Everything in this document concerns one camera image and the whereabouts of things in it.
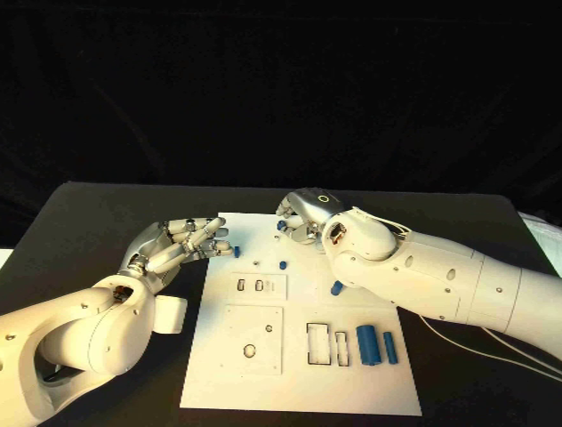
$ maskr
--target white paper sheet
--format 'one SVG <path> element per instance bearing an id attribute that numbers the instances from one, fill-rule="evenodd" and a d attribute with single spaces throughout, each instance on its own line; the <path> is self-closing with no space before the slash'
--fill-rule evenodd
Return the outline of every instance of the white paper sheet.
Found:
<path id="1" fill-rule="evenodd" d="M 277 216 L 255 213 L 219 216 L 228 220 L 228 240 L 241 247 L 241 257 L 216 258 L 209 263 L 182 407 L 422 415 L 393 305 L 373 300 L 376 297 L 366 290 L 346 288 L 337 297 L 330 295 L 334 276 L 326 256 L 316 253 L 313 245 L 300 245 L 275 232 Z M 280 269 L 281 261 L 287 262 L 285 270 Z M 249 299 L 232 296 L 228 281 L 235 272 L 287 274 L 287 300 L 258 301 L 252 296 Z M 228 304 L 282 308 L 281 375 L 246 375 L 223 367 Z M 307 323 L 330 325 L 330 366 L 308 364 Z M 377 330 L 383 363 L 375 367 L 360 364 L 356 327 L 366 324 Z M 339 331 L 347 332 L 349 367 L 337 364 L 334 332 Z M 385 357 L 382 333 L 386 331 L 393 335 L 398 365 L 390 365 Z"/>

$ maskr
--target black curtain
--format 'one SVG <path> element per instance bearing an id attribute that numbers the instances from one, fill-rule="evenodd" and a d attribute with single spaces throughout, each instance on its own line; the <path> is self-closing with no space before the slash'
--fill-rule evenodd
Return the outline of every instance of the black curtain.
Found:
<path id="1" fill-rule="evenodd" d="M 386 8 L 0 2 L 0 245 L 65 181 L 497 193 L 562 223 L 562 12 Z"/>

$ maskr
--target white robotic arm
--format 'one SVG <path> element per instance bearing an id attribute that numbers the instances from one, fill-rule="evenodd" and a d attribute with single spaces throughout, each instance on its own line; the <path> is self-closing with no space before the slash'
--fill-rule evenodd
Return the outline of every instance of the white robotic arm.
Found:
<path id="1" fill-rule="evenodd" d="M 118 274 L 0 316 L 0 425 L 38 425 L 128 371 L 153 331 L 180 332 L 186 301 L 156 294 L 182 263 L 232 254 L 229 242 L 212 239 L 228 235 L 223 223 L 156 222 L 130 245 Z M 62 369 L 45 376 L 48 362 Z"/>
<path id="2" fill-rule="evenodd" d="M 300 243 L 321 240 L 334 276 L 413 313 L 493 329 L 562 360 L 562 278 L 514 267 L 474 249 L 411 231 L 321 189 L 291 192 L 278 228 Z"/>

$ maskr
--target black table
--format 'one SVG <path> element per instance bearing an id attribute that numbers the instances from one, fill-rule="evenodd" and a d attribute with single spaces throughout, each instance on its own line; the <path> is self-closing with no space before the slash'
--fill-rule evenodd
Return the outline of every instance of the black table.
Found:
<path id="1" fill-rule="evenodd" d="M 153 221 L 215 216 L 221 211 L 269 214 L 285 194 L 287 189 L 66 183 L 53 192 L 0 271 L 0 315 L 92 286 L 114 274 L 131 239 Z M 506 198 L 366 191 L 334 194 L 413 230 L 458 241 L 503 262 L 555 274 Z M 562 384 L 444 342 L 403 309 L 399 315 L 422 417 L 182 409 L 205 272 L 206 262 L 189 264 L 164 291 L 189 300 L 182 334 L 153 334 L 131 371 L 81 397 L 43 426 L 562 426 Z M 431 324 L 465 345 L 519 359 L 478 328 Z"/>

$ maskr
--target blue object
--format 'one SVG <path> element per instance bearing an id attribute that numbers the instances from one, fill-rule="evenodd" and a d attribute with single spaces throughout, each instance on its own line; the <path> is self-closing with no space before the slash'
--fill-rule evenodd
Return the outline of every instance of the blue object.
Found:
<path id="1" fill-rule="evenodd" d="M 337 296 L 343 291 L 343 283 L 337 280 L 333 284 L 333 288 L 330 289 L 330 293 Z"/>
<path id="2" fill-rule="evenodd" d="M 375 326 L 363 325 L 356 328 L 357 347 L 360 348 L 360 360 L 363 365 L 373 367 L 380 363 L 380 347 L 377 346 L 377 336 Z"/>
<path id="3" fill-rule="evenodd" d="M 388 361 L 390 365 L 395 365 L 399 360 L 396 358 L 396 349 L 393 348 L 392 332 L 383 333 L 383 342 L 386 343 Z"/>

